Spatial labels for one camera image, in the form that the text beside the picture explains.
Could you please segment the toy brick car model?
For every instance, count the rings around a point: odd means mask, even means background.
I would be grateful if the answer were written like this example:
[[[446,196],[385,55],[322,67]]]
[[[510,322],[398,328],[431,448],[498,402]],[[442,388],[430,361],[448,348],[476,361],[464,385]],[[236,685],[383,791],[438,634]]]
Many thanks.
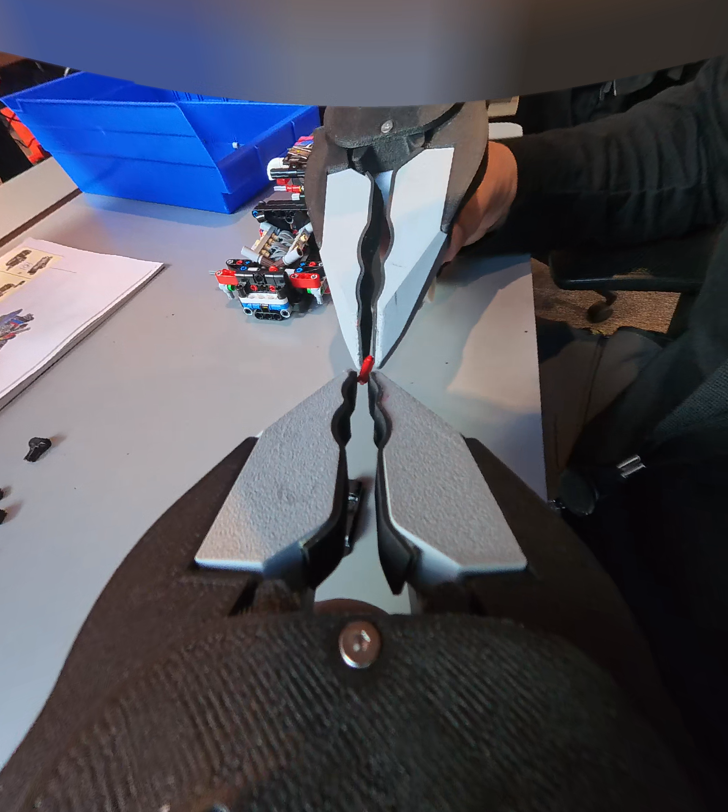
[[[221,291],[248,317],[286,321],[330,298],[306,202],[305,177],[313,146],[313,136],[299,137],[285,156],[268,163],[274,193],[251,211],[258,237],[214,273]]]

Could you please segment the black office chair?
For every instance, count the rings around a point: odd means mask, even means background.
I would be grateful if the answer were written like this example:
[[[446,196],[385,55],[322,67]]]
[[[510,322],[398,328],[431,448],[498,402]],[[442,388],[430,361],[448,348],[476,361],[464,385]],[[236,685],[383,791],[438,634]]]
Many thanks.
[[[701,233],[618,249],[550,252],[552,281],[565,291],[593,291],[599,300],[586,310],[593,325],[613,315],[622,291],[695,294],[702,287],[716,238]]]

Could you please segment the open instruction book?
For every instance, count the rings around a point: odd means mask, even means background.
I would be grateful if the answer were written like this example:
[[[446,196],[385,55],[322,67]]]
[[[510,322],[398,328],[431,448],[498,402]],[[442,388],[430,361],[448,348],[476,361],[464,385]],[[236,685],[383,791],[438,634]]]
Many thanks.
[[[0,255],[0,411],[164,269],[27,238]]]

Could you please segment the person's right forearm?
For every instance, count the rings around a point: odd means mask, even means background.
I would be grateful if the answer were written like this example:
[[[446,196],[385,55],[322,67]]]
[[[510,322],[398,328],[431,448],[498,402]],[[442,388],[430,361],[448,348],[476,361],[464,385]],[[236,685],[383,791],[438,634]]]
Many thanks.
[[[623,246],[724,226],[728,55],[630,110],[508,142],[517,192],[496,243],[508,253]]]

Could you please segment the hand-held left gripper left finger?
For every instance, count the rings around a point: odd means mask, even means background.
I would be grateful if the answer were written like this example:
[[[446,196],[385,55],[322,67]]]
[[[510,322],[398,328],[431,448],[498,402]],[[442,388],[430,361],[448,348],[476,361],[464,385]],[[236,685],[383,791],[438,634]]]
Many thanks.
[[[195,554],[198,567],[298,590],[333,572],[345,550],[357,379],[342,373],[260,434]]]

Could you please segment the blue plastic bin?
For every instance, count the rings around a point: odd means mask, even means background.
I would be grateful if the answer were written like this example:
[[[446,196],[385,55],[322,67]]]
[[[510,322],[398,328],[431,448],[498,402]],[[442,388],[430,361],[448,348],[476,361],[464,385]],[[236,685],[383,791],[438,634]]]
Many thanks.
[[[78,72],[3,97],[85,193],[230,214],[319,108],[176,92]]]

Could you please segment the person's right hand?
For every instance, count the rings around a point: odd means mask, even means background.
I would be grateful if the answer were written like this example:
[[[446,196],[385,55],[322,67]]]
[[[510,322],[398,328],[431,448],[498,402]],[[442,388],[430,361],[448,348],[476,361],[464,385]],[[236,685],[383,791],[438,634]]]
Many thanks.
[[[517,194],[517,181],[517,162],[511,149],[500,142],[489,142],[484,175],[452,224],[444,264],[451,262],[460,249],[503,225]]]

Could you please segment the grey desk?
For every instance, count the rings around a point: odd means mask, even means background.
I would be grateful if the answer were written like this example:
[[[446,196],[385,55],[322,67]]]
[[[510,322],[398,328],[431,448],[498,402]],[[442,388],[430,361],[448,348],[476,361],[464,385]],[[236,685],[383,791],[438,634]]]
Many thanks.
[[[77,195],[34,237],[165,268],[0,412],[0,768],[51,693],[111,575],[243,439],[352,366],[329,303],[246,319],[211,271],[250,215]],[[545,497],[529,258],[460,255],[386,374]],[[52,440],[24,462],[31,438]]]

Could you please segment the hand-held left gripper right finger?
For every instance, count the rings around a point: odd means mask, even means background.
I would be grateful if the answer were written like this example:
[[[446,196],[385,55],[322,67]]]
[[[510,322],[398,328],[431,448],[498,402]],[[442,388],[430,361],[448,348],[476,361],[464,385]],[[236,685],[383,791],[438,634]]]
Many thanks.
[[[379,562],[391,592],[523,573],[525,553],[462,434],[379,371],[370,414]]]

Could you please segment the black hinged brick piece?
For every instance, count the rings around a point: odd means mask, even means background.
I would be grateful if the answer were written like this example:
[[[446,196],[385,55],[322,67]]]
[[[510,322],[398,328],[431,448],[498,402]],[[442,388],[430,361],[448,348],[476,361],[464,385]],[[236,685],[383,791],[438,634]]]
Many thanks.
[[[350,479],[345,512],[344,556],[352,553],[356,543],[363,501],[366,496],[365,484],[361,479]]]

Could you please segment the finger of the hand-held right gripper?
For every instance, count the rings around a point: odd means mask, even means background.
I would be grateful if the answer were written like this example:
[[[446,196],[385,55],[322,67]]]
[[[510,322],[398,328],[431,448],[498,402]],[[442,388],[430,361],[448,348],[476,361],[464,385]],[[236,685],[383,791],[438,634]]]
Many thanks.
[[[371,355],[377,368],[410,325],[446,241],[442,223],[453,154],[453,147],[424,149],[393,174],[387,212],[390,245],[374,306]]]
[[[326,188],[326,274],[339,328],[353,365],[369,355],[375,286],[375,182],[356,170],[328,175]]]

